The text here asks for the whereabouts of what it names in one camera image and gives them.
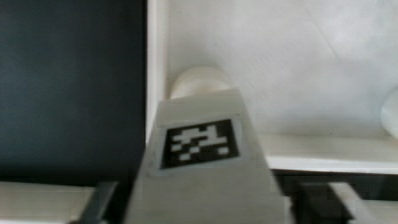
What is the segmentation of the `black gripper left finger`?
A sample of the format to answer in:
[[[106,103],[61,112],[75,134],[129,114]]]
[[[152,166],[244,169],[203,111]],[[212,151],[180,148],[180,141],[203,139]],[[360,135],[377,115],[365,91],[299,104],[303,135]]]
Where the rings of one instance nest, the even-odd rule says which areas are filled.
[[[102,182],[84,208],[81,217],[70,224],[109,224],[107,210],[118,189],[118,182]]]

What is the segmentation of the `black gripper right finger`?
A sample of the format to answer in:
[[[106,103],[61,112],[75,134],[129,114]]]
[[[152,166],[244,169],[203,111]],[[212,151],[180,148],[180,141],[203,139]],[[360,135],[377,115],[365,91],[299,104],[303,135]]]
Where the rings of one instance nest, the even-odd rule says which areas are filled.
[[[381,224],[347,182],[299,182],[296,185],[297,224]]]

